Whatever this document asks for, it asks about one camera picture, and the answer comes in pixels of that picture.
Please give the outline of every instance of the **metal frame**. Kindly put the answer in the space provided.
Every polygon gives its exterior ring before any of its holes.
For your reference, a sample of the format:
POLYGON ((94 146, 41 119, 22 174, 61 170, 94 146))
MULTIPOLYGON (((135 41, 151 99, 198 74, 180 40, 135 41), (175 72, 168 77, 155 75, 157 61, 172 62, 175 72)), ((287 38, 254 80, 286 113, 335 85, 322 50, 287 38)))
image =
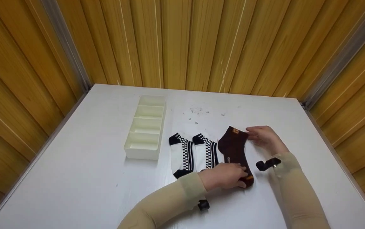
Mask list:
POLYGON ((56 0, 40 0, 84 92, 92 84, 56 0))
POLYGON ((20 177, 17 179, 16 183, 13 185, 13 187, 9 190, 9 192, 3 197, 2 201, 0 202, 0 210, 4 206, 4 204, 9 200, 9 198, 12 196, 14 191, 16 191, 17 187, 20 185, 20 183, 24 180, 24 178, 27 176, 27 174, 31 171, 33 166, 37 163, 37 161, 41 158, 41 156, 44 154, 45 150, 48 148, 48 146, 51 144, 51 142, 55 139, 57 134, 60 132, 60 130, 64 127, 65 123, 69 120, 69 118, 72 116, 72 114, 75 112, 77 107, 81 104, 81 102, 84 100, 85 96, 88 94, 88 92, 85 92, 78 100, 78 102, 72 107, 72 109, 69 111, 69 113, 65 116, 65 118, 61 121, 61 123, 58 125, 58 127, 54 130, 54 132, 50 135, 50 137, 47 139, 47 141, 44 143, 44 145, 41 147, 41 149, 38 151, 37 155, 31 160, 31 162, 28 164, 27 168, 24 170, 24 172, 20 175, 20 177))
POLYGON ((339 166, 342 168, 343 172, 348 177, 348 179, 352 183, 353 187, 359 193, 359 195, 361 196, 361 198, 365 201, 364 191, 360 188, 359 184, 356 182, 356 180, 353 177, 353 175, 349 172, 348 168, 343 163, 342 159, 339 157, 339 155, 337 154, 336 150, 333 148, 333 146, 331 145, 331 143, 329 142, 329 140, 326 138, 325 134, 322 132, 322 130, 319 127, 318 123, 316 123, 316 121, 315 121, 314 117, 312 116, 312 114, 308 110, 306 110, 306 109, 304 109, 304 111, 307 114, 307 116, 309 117, 310 121, 314 125, 314 127, 317 130, 317 132, 319 133, 319 135, 321 136, 322 140, 325 142, 325 144, 328 147, 328 149, 331 151, 331 153, 332 153, 333 157, 335 158, 336 162, 338 162, 339 166))
POLYGON ((303 105, 310 110, 325 91, 331 86, 334 80, 345 69, 353 57, 359 52, 365 44, 365 19, 352 37, 346 43, 344 48, 339 52, 335 60, 322 74, 319 81, 313 87, 309 95, 306 97, 303 105))

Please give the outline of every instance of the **white table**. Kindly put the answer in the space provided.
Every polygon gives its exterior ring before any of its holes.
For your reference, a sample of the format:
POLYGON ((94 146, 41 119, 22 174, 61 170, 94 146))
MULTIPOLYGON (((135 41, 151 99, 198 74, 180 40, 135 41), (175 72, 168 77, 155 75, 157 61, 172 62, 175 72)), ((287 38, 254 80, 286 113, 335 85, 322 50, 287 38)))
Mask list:
MULTIPOLYGON (((332 229, 365 228, 365 199, 297 100, 112 85, 95 85, 80 103, 1 208, 0 228, 116 228, 139 200, 175 181, 169 136, 202 132, 215 141, 229 125, 271 126, 298 158, 332 229), (142 94, 167 100, 158 161, 127 159, 123 149, 142 94)), ((188 212, 166 226, 286 228, 274 183, 255 167, 264 158, 249 142, 245 153, 252 188, 217 191, 208 212, 188 212)))

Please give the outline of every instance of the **brown sock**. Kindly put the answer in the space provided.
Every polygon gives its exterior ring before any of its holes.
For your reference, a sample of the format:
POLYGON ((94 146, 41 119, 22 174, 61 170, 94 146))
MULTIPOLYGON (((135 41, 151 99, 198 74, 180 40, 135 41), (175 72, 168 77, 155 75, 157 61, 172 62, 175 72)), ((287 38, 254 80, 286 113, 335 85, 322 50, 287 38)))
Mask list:
POLYGON ((225 163, 240 163, 241 166, 246 167, 245 172, 248 176, 242 177, 239 180, 243 181, 246 187, 249 187, 254 183, 254 177, 245 156, 247 137, 248 134, 245 132, 229 126, 226 133, 218 141, 218 149, 223 154, 225 163))

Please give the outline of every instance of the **wooden wall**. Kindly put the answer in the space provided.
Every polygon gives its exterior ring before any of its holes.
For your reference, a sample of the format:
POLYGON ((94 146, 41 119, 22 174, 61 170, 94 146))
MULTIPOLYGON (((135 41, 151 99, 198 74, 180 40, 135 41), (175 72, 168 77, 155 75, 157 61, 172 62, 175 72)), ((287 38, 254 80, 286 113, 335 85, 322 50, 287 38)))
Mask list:
MULTIPOLYGON (((365 17, 365 0, 57 2, 93 84, 299 100, 365 17)), ((0 0, 0 199, 81 94, 40 0, 0 0)))
POLYGON ((82 95, 38 0, 0 0, 0 200, 82 95))
POLYGON ((93 83, 303 100, 365 0, 58 0, 93 83))
POLYGON ((365 45, 311 113, 365 192, 365 45))

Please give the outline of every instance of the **white drawer organizer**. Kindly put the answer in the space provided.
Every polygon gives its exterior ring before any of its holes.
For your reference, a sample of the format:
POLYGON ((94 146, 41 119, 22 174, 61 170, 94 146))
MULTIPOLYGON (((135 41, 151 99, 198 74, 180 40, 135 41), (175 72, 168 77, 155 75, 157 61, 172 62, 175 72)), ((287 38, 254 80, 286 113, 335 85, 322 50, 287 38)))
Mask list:
POLYGON ((158 160, 165 119, 165 97, 142 95, 127 135, 127 158, 158 160))

